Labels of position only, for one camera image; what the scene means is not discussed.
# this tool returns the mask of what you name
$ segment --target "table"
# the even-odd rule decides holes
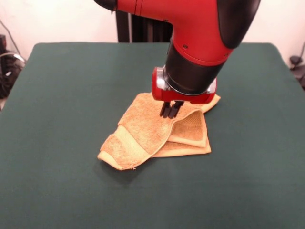
[[[0,228],[305,228],[305,95],[268,43],[241,44],[219,74],[211,154],[97,160],[167,47],[34,47],[0,115]]]

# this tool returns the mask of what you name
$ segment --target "green tablecloth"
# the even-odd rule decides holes
[[[0,115],[1,229],[305,228],[305,95],[270,44],[222,69],[211,154],[97,160],[167,47],[35,46]]]

